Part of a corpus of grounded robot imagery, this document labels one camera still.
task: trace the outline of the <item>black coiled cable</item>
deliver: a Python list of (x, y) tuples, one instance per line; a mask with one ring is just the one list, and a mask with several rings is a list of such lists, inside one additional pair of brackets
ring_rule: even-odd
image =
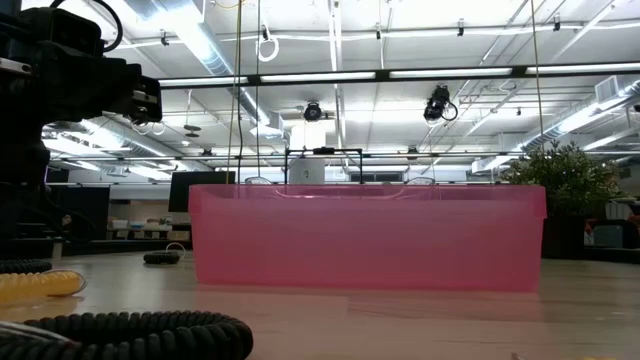
[(0, 274), (36, 274), (51, 270), (51, 263), (41, 260), (0, 260)]
[(24, 324), (72, 342), (0, 338), (0, 360), (244, 360), (253, 349), (245, 323), (211, 312), (85, 313)]

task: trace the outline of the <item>plastic storage container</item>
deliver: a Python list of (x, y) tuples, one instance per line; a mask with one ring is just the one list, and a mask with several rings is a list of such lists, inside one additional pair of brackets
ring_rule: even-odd
[(207, 284), (535, 291), (538, 186), (194, 185)]

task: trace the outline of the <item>table surface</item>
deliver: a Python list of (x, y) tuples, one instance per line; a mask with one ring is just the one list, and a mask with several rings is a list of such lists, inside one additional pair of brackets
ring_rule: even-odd
[(82, 293), (3, 306), (0, 319), (218, 311), (251, 326), (255, 360), (640, 358), (635, 265), (543, 261), (537, 294), (205, 286), (193, 266), (191, 254), (175, 266), (140, 253), (63, 258), (55, 268), (88, 279)]

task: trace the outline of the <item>ductwork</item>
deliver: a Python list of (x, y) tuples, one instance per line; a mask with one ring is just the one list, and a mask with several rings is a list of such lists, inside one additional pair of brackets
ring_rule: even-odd
[[(632, 77), (612, 76), (602, 83), (596, 85), (596, 89), (603, 83), (618, 89), (612, 96), (604, 99), (597, 99), (592, 96), (587, 100), (572, 106), (563, 111), (549, 122), (549, 126), (542, 132), (540, 129), (529, 131), (523, 136), (523, 141), (510, 151), (528, 151), (536, 146), (540, 146), (547, 141), (559, 138), (575, 129), (587, 125), (601, 117), (611, 113), (613, 110), (630, 106), (640, 101), (640, 79)], [(493, 156), (490, 158), (476, 160), (473, 162), (472, 171), (488, 171), (494, 169), (507, 161), (513, 159), (513, 156)]]
[[(90, 120), (83, 120), (81, 123), (59, 122), (50, 125), (58, 131), (76, 131), (86, 134), (93, 134), (102, 141), (129, 147), (131, 157), (150, 156), (182, 156), (184, 154), (162, 145), (159, 142), (140, 135), (131, 127), (127, 127), (113, 118), (99, 117)], [(211, 168), (197, 161), (180, 162), (189, 171), (211, 171)], [(106, 172), (115, 171), (112, 167), (103, 169)]]
[[(167, 21), (178, 37), (191, 50), (212, 76), (233, 76), (231, 62), (222, 51), (220, 41), (209, 25), (204, 21), (203, 2), (199, 4), (192, 0), (125, 0), (126, 3), (144, 21)], [(233, 89), (227, 89), (231, 96), (236, 96)], [(268, 112), (257, 107), (256, 101), (244, 89), (239, 88), (240, 106), (256, 125), (258, 114), (260, 124), (269, 126)]]

